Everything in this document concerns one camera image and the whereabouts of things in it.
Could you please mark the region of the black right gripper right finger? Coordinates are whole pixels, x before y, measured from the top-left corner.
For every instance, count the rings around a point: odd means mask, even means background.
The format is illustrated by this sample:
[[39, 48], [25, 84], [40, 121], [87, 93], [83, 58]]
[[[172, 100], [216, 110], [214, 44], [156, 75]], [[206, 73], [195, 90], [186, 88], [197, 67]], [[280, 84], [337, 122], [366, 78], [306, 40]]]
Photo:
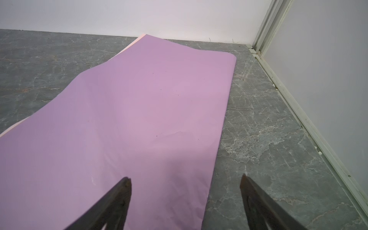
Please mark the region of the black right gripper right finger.
[[250, 230], [306, 229], [245, 174], [241, 178], [240, 190]]

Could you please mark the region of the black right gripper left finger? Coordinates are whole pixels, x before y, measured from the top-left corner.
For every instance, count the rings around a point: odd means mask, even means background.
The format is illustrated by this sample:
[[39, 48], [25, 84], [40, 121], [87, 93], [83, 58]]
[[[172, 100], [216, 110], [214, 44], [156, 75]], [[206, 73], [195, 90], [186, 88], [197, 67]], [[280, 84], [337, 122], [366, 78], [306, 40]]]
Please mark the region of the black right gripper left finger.
[[67, 229], [122, 230], [126, 222], [131, 195], [131, 179], [124, 177]]

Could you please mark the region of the pink purple wrapping paper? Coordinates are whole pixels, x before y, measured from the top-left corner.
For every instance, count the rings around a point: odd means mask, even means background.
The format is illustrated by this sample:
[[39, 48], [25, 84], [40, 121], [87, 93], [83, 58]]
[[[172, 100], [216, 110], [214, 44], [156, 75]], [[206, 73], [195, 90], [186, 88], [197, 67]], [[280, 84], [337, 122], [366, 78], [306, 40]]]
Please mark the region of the pink purple wrapping paper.
[[122, 178], [127, 230], [199, 230], [236, 57], [145, 35], [1, 137], [1, 229], [63, 230]]

